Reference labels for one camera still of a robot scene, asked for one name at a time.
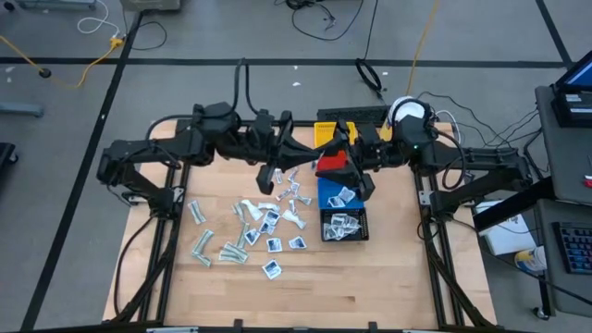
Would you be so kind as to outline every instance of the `white packet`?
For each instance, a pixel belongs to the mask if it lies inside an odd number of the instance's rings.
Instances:
[[[295,239],[289,240],[288,245],[292,249],[306,249],[306,243],[304,242],[304,238],[298,236]]]
[[[267,265],[262,266],[262,268],[269,279],[277,278],[281,274],[281,267],[278,265],[276,259],[272,259]]]
[[[261,216],[263,216],[263,213],[261,213],[259,208],[255,207],[255,205],[252,204],[250,200],[245,199],[240,203],[244,204],[245,207],[247,207],[249,213],[251,213],[251,217],[253,218],[253,220],[257,221],[259,218],[261,218]]]

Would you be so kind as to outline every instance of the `paper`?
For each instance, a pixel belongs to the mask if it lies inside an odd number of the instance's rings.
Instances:
[[[197,200],[193,200],[192,202],[188,203],[187,206],[191,210],[191,214],[193,215],[193,219],[197,225],[205,222],[205,216],[202,214],[202,211],[200,211],[200,205],[197,204]]]
[[[263,216],[263,213],[261,213],[261,211],[259,210],[259,208],[255,207],[250,200],[243,200],[240,202],[241,204],[244,204],[245,207],[247,207],[247,209],[249,210],[249,213],[251,214],[251,217],[253,218],[254,221],[257,221],[259,218],[261,218],[261,216]]]
[[[330,197],[328,200],[328,205],[333,208],[345,207],[345,203],[339,197]]]
[[[290,204],[290,211],[294,215],[298,215],[298,210],[296,209],[296,202],[294,202],[294,199],[290,199],[288,203]]]
[[[276,227],[272,226],[271,224],[269,224],[267,222],[263,222],[261,224],[261,227],[259,227],[259,232],[271,235],[274,233],[275,229],[276,229]]]
[[[284,199],[285,197],[287,197],[287,196],[290,194],[290,192],[292,192],[292,190],[291,190],[291,189],[286,189],[286,190],[284,190],[282,193],[280,193],[280,194],[279,194],[279,195],[276,197],[276,200],[278,200],[278,201],[282,201],[282,199]]]
[[[276,175],[276,184],[281,184],[281,170],[275,169],[274,174]]]
[[[267,251],[269,253],[281,252],[281,239],[273,238],[267,240]]]
[[[300,184],[297,182],[292,182],[290,184],[290,190],[292,191],[292,193],[294,193],[294,195],[298,195],[299,188],[300,188]]]
[[[294,195],[294,199],[300,200],[303,204],[306,204],[306,205],[311,205],[311,202],[313,201],[313,199],[311,199],[311,198],[305,198],[300,195]]]
[[[299,169],[297,166],[293,169],[292,173],[290,173],[290,175],[288,176],[289,182],[294,182],[294,179],[296,178],[296,174],[298,174],[298,170]]]
[[[278,265],[276,259],[272,259],[269,263],[267,263],[267,265],[263,266],[262,268],[269,279],[277,278],[281,274],[281,267]]]
[[[291,249],[306,249],[306,243],[304,242],[304,238],[298,236],[293,240],[288,241],[288,245]]]
[[[338,194],[338,197],[345,203],[349,204],[350,201],[355,198],[355,192],[349,190],[345,186],[341,189],[341,192]]]
[[[261,232],[257,231],[256,228],[252,228],[244,234],[245,240],[247,240],[251,246],[255,245],[257,240],[259,240],[259,236],[261,236]]]
[[[282,214],[281,216],[289,220],[290,222],[296,223],[296,225],[300,229],[304,229],[304,227],[306,227],[306,222],[302,221],[297,215],[294,215],[294,213],[292,213],[289,210],[286,210],[284,214]]]
[[[275,203],[259,203],[257,205],[259,209],[271,209],[272,211],[279,213],[279,206]]]

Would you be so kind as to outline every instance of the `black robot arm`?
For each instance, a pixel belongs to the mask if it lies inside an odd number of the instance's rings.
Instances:
[[[318,152],[292,138],[290,111],[282,113],[277,134],[272,128],[273,122],[274,118],[266,110],[261,110],[254,123],[241,130],[244,128],[241,118],[230,105],[195,105],[187,128],[179,130],[173,138],[113,142],[103,151],[97,178],[109,187],[127,187],[130,192],[124,197],[142,197],[154,216],[171,218],[175,214],[174,203],[182,193],[157,187],[140,174],[134,164],[162,162],[177,165],[182,162],[204,167],[210,165],[218,153],[227,159],[244,160],[251,166],[264,163],[256,181],[262,193],[271,194],[276,168],[286,171],[319,158]]]

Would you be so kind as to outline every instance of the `wooden table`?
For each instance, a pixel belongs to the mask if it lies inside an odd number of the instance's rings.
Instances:
[[[160,125],[154,136],[165,138],[174,133],[172,122]],[[441,127],[450,131],[450,126]],[[296,128],[293,136],[313,146],[313,129]],[[246,245],[250,257],[245,265],[219,262],[224,244],[236,242],[241,223],[231,205],[250,199],[253,203],[276,202],[275,195],[287,188],[287,181],[276,186],[273,196],[259,192],[255,176],[259,167],[245,162],[226,161],[220,156],[207,167],[194,167],[188,182],[185,202],[198,200],[207,221],[197,226],[185,207],[179,244],[171,280],[165,324],[170,326],[230,327],[234,319],[243,319],[246,327],[368,327],[376,321],[380,328],[436,328],[424,244],[417,238],[420,221],[413,173],[408,167],[383,169],[373,173],[376,190],[366,203],[369,241],[322,242],[316,201],[316,178],[308,165],[301,166],[296,181],[300,194],[312,197],[310,206],[297,202],[300,216],[308,224],[304,230],[284,219],[277,223],[273,237],[282,239],[284,252],[268,253],[262,235],[253,247]],[[160,164],[144,164],[141,172],[156,184],[164,184],[166,169]],[[449,181],[457,177],[450,174]],[[288,199],[280,203],[288,208]],[[252,227],[259,227],[248,216]],[[134,207],[122,245],[145,222],[148,209]],[[470,211],[461,208],[456,217],[472,223]],[[156,223],[146,229],[130,246],[122,266],[120,305],[133,296],[143,282],[152,248]],[[207,228],[214,237],[205,246],[204,255],[212,259],[207,268],[191,257],[191,248]],[[448,224],[450,247],[456,277],[466,294],[484,317],[495,323],[487,278],[475,233],[457,224]],[[292,251],[288,240],[301,235],[308,249]],[[283,269],[280,277],[267,279],[262,266],[275,258]],[[149,318],[154,318],[159,282],[153,290]],[[449,300],[448,289],[442,289]],[[112,318],[113,286],[104,318]],[[452,323],[450,302],[447,319]]]

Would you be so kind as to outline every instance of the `gray floor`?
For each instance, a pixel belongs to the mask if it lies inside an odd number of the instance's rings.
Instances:
[[[118,1],[106,1],[113,22],[123,29]],[[572,59],[590,49],[592,6],[586,0],[546,0],[551,16]],[[338,18],[337,33],[350,20],[357,1],[332,1],[327,6]],[[176,58],[354,58],[362,56],[373,1],[367,1],[358,20],[343,39],[323,43],[300,35],[290,25],[290,11],[272,0],[187,1],[179,14],[156,15],[167,28],[168,41],[158,50],[133,51],[132,57]],[[411,59],[432,2],[381,1],[369,58]],[[99,56],[113,34],[103,27],[92,35],[76,30],[87,11],[40,10],[8,14],[0,11],[0,33],[30,56]],[[95,13],[103,15],[102,8]],[[322,13],[307,9],[298,14],[312,31],[322,31]],[[158,43],[155,27],[141,30],[136,45]],[[0,47],[0,56],[12,56]],[[560,61],[534,0],[443,1],[425,41],[422,59],[428,60],[542,60]],[[19,163],[3,181],[0,196],[0,331],[19,328],[42,270],[52,238],[63,214],[80,160],[105,98],[114,67],[94,68],[82,89],[71,91],[40,79],[33,69],[15,66],[9,73],[0,65],[0,100],[39,103],[43,118],[0,116],[0,141],[13,142]],[[82,66],[51,66],[55,76],[76,81]],[[189,113],[194,103],[230,101],[232,67],[127,66],[99,152],[114,139],[137,139],[152,120],[173,113]],[[408,68],[377,68],[388,102],[403,94]],[[453,96],[474,109],[495,130],[503,130],[534,109],[534,89],[555,81],[562,69],[419,68],[413,94],[423,90]],[[325,107],[376,105],[377,100],[351,67],[252,67],[252,98],[256,107],[278,115],[294,112],[297,119],[313,119]],[[457,120],[474,125],[468,113],[445,100],[426,97],[436,109],[451,111]],[[251,114],[240,99],[245,118]],[[517,135],[538,128],[537,119]],[[491,139],[493,135],[480,128]],[[475,131],[461,128],[466,145],[481,146]],[[521,146],[524,140],[515,143]],[[546,156],[542,140],[533,145],[537,162]],[[87,179],[64,251],[47,293],[37,328],[98,323],[115,267],[127,215],[120,204],[94,179],[96,163]],[[587,318],[558,314],[549,322],[535,319],[529,308],[538,306],[535,281],[485,258],[487,277],[499,323],[510,328],[556,332],[590,327]]]

